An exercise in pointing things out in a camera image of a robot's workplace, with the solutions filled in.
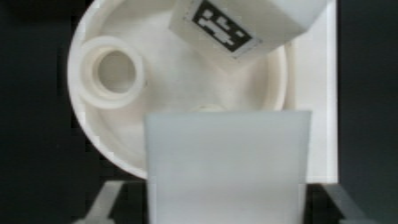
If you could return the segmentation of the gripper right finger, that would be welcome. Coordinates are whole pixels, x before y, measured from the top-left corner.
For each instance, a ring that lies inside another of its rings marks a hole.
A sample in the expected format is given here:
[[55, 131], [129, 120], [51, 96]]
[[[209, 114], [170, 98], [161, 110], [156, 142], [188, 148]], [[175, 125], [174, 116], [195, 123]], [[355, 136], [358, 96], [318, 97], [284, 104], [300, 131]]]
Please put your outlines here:
[[342, 215], [339, 224], [380, 224], [367, 218], [342, 186], [337, 183], [328, 183], [323, 184], [323, 189]]

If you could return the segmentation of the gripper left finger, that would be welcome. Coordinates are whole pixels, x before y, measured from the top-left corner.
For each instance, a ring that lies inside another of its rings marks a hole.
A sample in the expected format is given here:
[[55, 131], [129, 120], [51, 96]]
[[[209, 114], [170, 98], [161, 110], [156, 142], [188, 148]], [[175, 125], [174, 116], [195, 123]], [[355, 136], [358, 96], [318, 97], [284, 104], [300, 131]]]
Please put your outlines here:
[[115, 224], [110, 213], [117, 201], [124, 182], [106, 181], [90, 205], [87, 215], [71, 224]]

